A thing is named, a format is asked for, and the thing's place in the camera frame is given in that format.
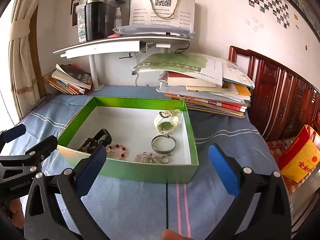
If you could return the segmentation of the person's left hand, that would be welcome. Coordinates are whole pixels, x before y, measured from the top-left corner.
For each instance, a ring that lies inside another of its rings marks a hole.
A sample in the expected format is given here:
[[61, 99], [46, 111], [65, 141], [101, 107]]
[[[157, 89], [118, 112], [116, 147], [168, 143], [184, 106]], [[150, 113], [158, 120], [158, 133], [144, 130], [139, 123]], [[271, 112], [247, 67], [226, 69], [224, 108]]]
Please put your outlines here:
[[22, 210], [22, 204], [20, 198], [13, 199], [9, 203], [10, 211], [12, 212], [11, 221], [18, 226], [18, 224], [23, 224], [24, 215]]

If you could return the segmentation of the person's right hand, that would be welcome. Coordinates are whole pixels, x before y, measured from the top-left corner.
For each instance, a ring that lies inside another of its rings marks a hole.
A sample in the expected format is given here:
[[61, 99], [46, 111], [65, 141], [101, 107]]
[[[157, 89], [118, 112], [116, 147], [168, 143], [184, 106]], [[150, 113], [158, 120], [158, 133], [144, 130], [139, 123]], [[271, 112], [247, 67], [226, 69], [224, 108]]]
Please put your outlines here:
[[162, 234], [161, 234], [161, 240], [192, 240], [189, 237], [184, 237], [172, 230], [165, 230]]

